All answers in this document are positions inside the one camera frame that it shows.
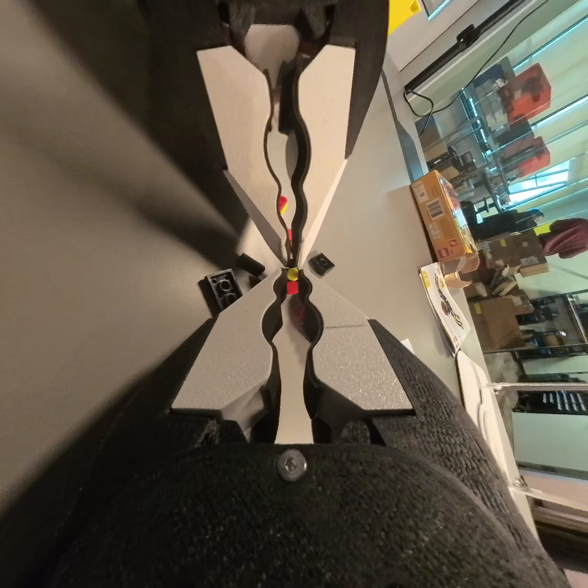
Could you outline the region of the yellow plastic bin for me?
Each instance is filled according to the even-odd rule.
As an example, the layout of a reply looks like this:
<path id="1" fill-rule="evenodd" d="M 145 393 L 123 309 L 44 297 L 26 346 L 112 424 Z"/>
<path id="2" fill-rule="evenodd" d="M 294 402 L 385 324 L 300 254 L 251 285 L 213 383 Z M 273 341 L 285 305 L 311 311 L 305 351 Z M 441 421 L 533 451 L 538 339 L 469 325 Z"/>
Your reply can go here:
<path id="1" fill-rule="evenodd" d="M 388 30 L 390 36 L 413 16 L 422 11 L 419 1 L 389 1 L 388 4 Z"/>

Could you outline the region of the metal shelf rack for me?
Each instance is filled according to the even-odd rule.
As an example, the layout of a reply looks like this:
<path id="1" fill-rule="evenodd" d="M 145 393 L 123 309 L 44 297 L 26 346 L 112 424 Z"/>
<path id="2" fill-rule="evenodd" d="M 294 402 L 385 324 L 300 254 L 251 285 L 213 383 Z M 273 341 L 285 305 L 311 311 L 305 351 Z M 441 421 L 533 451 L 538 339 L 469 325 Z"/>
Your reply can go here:
<path id="1" fill-rule="evenodd" d="M 504 173 L 502 151 L 526 136 L 541 136 L 532 120 L 545 111 L 509 125 L 497 93 L 523 71 L 516 73 L 504 58 L 460 90 L 447 108 L 417 122 L 428 170 L 448 180 L 461 201 L 502 209 L 510 204 L 511 188 L 523 179 Z"/>

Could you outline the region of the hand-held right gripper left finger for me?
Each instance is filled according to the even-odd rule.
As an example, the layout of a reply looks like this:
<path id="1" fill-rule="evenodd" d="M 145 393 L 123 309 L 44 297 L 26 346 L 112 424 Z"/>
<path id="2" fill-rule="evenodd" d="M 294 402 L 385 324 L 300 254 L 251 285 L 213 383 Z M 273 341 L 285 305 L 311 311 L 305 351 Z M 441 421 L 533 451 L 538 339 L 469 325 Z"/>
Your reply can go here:
<path id="1" fill-rule="evenodd" d="M 253 442 L 274 443 L 282 382 L 273 339 L 283 326 L 286 269 L 278 269 L 212 323 L 171 409 L 236 422 Z"/>

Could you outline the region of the dark flat base plate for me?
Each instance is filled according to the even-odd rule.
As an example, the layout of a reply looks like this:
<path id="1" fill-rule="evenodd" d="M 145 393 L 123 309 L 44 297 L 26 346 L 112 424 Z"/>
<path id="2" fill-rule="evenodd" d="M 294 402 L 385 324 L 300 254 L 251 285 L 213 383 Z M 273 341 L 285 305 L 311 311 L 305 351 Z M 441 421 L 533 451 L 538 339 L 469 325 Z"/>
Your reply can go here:
<path id="1" fill-rule="evenodd" d="M 414 182 L 423 177 L 422 163 L 416 148 L 416 144 L 413 137 L 409 134 L 406 128 L 401 124 L 396 108 L 393 102 L 393 96 L 390 89 L 388 79 L 384 70 L 381 71 L 380 78 L 383 82 L 383 86 L 386 92 L 387 101 L 390 107 L 394 126 L 401 146 L 401 152 L 405 162 L 406 170 L 409 176 L 410 182 Z"/>

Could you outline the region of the small red black lego piece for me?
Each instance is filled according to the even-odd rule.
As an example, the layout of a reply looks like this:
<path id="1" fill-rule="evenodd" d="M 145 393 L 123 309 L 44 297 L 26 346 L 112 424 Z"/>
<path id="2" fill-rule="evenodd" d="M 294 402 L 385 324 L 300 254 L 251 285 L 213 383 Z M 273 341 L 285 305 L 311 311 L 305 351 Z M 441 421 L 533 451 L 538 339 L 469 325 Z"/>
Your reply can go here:
<path id="1" fill-rule="evenodd" d="M 292 229 L 288 228 L 287 229 L 287 233 L 288 233 L 288 240 L 286 242 L 286 250 L 288 253 L 288 268 L 286 270 L 286 274 L 289 268 L 298 268 L 296 266 L 296 248 L 293 244 L 293 235 L 292 235 Z M 290 295 L 296 295 L 299 291 L 299 279 L 298 282 L 294 283 L 294 282 L 289 282 L 287 277 L 286 277 L 286 290 L 287 290 L 287 294 Z"/>

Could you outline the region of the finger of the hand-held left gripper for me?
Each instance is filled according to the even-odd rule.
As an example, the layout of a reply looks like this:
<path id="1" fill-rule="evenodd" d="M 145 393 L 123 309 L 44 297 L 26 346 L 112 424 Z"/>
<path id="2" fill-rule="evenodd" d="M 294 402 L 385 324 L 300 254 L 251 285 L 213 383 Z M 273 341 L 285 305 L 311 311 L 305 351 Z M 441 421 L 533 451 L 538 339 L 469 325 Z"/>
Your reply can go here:
<path id="1" fill-rule="evenodd" d="M 229 45 L 199 50 L 197 59 L 224 153 L 224 175 L 263 241 L 286 267 L 289 241 L 278 209 L 281 185 L 267 150 L 273 115 L 269 79 Z"/>
<path id="2" fill-rule="evenodd" d="M 295 82 L 295 121 L 301 132 L 293 243 L 296 259 L 308 258 L 346 166 L 356 50 L 327 44 Z"/>

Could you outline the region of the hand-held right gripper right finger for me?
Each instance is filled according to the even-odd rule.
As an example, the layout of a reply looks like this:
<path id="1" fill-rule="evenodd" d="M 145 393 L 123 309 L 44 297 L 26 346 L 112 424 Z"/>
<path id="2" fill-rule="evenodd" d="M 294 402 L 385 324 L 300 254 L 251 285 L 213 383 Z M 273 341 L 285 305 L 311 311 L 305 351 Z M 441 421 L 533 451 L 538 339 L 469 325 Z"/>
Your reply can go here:
<path id="1" fill-rule="evenodd" d="M 367 316 L 309 270 L 298 282 L 309 342 L 303 397 L 314 443 L 334 442 L 348 423 L 413 416 Z"/>

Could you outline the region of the closed instruction booklet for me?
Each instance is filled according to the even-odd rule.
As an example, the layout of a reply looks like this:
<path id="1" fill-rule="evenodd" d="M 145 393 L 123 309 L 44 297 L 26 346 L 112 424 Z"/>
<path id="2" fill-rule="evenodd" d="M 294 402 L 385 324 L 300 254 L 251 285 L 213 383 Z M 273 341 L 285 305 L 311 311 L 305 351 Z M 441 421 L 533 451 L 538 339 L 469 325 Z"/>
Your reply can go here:
<path id="1" fill-rule="evenodd" d="M 446 349 L 452 357 L 456 357 L 471 329 L 466 316 L 452 298 L 438 263 L 420 268 L 419 277 Z"/>

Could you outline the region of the wooden board on white stand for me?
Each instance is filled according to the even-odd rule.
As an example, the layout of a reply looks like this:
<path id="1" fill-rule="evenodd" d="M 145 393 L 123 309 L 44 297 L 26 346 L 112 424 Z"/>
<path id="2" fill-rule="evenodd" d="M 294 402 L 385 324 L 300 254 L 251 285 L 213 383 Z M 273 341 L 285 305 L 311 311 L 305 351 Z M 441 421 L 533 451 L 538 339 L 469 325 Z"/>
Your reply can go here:
<path id="1" fill-rule="evenodd" d="M 502 469 L 512 498 L 519 502 L 523 499 L 534 499 L 587 510 L 587 507 L 579 503 L 534 489 L 523 480 L 497 401 L 497 394 L 500 392 L 543 394 L 555 392 L 558 386 L 554 383 L 495 383 L 489 381 L 483 369 L 463 351 L 458 351 L 456 361 L 463 405 Z"/>

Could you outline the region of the long black lego plate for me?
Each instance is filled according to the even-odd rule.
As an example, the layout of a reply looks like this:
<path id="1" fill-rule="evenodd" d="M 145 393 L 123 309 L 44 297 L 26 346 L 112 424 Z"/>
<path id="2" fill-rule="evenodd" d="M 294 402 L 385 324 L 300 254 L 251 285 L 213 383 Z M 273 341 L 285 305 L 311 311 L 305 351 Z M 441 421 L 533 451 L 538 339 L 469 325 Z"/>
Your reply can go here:
<path id="1" fill-rule="evenodd" d="M 198 286 L 212 316 L 223 312 L 243 296 L 232 269 L 206 275 L 198 282 Z"/>

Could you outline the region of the stack of cardboard boxes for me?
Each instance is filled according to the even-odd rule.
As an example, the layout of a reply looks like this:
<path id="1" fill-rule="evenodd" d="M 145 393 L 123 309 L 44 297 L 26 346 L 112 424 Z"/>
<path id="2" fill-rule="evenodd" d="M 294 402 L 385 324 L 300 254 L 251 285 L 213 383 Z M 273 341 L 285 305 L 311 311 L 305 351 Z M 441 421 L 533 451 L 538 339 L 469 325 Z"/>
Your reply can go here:
<path id="1" fill-rule="evenodd" d="M 530 336 L 522 319 L 534 313 L 525 277 L 549 272 L 539 235 L 530 229 L 479 246 L 479 264 L 466 274 L 465 289 L 474 328 L 484 353 L 523 350 Z"/>

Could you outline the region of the orange cardboard lego box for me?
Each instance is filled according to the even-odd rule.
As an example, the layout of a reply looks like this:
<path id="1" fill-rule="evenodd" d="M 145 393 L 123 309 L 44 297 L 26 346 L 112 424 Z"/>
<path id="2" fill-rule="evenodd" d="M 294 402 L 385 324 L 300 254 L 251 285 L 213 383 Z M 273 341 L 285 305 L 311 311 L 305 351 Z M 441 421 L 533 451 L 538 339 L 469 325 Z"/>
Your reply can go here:
<path id="1" fill-rule="evenodd" d="M 430 171 L 411 190 L 448 288 L 464 290 L 480 264 L 478 248 L 451 183 Z"/>

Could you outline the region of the black stand pole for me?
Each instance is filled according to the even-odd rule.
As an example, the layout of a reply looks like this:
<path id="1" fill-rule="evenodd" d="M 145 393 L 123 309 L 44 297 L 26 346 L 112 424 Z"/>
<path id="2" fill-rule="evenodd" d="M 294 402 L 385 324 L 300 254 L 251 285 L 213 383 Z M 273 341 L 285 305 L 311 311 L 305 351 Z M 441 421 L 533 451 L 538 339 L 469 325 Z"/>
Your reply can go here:
<path id="1" fill-rule="evenodd" d="M 479 25 L 468 25 L 456 37 L 456 42 L 442 55 L 428 65 L 420 74 L 409 81 L 404 90 L 406 93 L 415 93 L 428 79 L 440 72 L 446 65 L 450 64 L 459 55 L 466 52 L 474 45 L 481 35 L 487 33 L 502 19 L 517 9 L 524 1 L 508 1 L 497 11 L 490 14 Z"/>

